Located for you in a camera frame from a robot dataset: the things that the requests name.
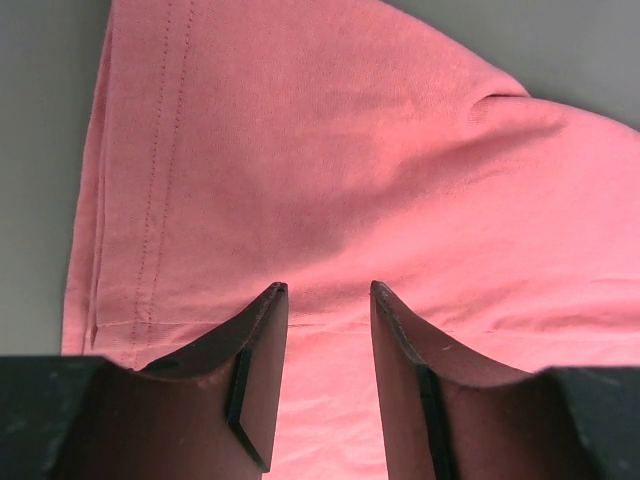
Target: pink fabric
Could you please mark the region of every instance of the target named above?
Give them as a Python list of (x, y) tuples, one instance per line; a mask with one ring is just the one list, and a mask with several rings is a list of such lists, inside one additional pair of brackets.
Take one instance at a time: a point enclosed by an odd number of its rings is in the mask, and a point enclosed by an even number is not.
[(386, 478), (384, 280), (508, 364), (640, 364), (640, 139), (376, 0), (114, 0), (63, 351), (141, 368), (272, 281), (275, 479)]

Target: gray background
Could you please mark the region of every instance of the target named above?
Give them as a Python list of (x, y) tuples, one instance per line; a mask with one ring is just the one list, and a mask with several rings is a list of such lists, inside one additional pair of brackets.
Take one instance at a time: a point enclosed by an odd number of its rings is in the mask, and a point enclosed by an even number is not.
[[(390, 0), (531, 93), (640, 127), (638, 0)], [(0, 353), (59, 351), (106, 0), (0, 0)]]

